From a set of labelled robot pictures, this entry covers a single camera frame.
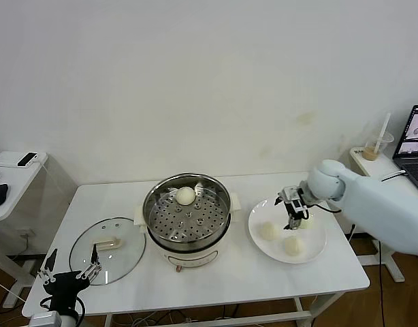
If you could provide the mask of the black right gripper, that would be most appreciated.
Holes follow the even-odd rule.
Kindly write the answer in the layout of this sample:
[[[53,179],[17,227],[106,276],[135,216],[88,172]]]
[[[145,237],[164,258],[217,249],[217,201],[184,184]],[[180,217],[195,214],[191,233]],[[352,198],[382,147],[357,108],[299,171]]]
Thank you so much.
[[[310,218],[308,207],[302,194],[301,189],[288,189],[287,191],[287,208],[290,216],[287,225],[284,227],[285,230],[295,230],[298,228],[298,220],[308,220]],[[274,205],[277,206],[283,201],[283,197],[278,196]]]

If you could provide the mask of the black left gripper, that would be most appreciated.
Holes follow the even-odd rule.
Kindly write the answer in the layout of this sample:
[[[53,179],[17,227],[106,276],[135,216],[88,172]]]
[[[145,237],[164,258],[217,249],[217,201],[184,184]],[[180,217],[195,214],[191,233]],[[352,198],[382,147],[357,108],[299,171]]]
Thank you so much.
[[[57,252],[58,249],[54,249],[46,258],[37,275],[44,283],[45,292],[51,296],[49,305],[51,311],[74,311],[78,294],[90,285],[89,281],[93,281],[102,269],[97,245],[93,245],[90,264],[82,272],[77,270],[53,275]]]

